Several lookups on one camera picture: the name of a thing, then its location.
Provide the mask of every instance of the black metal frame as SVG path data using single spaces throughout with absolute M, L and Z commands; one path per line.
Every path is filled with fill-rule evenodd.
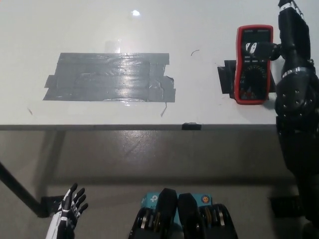
M 42 197 L 38 202 L 1 163 L 0 180 L 40 218 L 55 213 L 63 199 L 63 196 Z

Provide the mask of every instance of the gray duct tape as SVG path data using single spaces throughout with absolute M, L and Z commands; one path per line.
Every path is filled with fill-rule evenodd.
M 61 53 L 43 100 L 175 102 L 168 64 L 163 53 Z

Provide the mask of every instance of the robotic hand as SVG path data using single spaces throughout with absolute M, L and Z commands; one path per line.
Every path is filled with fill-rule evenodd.
M 83 211 L 88 208 L 88 204 L 80 205 L 86 199 L 85 189 L 82 188 L 78 193 L 72 194 L 77 189 L 74 184 L 65 194 L 56 214 L 54 214 L 46 239 L 74 239 L 74 229 Z

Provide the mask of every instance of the red multimeter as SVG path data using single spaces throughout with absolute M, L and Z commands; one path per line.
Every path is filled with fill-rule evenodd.
M 240 105 L 261 105 L 268 99 L 270 60 L 257 59 L 244 49 L 247 43 L 272 43 L 273 34 L 274 29 L 269 25 L 248 25 L 237 30 L 234 96 Z

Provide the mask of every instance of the floor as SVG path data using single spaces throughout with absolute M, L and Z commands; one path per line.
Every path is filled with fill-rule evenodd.
M 0 159 L 36 198 L 74 182 L 86 188 L 76 239 L 127 238 L 141 198 L 164 187 L 212 194 L 239 239 L 300 238 L 303 222 L 274 219 L 270 209 L 270 196 L 296 193 L 274 130 L 2 131 Z M 45 238 L 50 219 L 2 183 L 0 202 L 1 238 Z

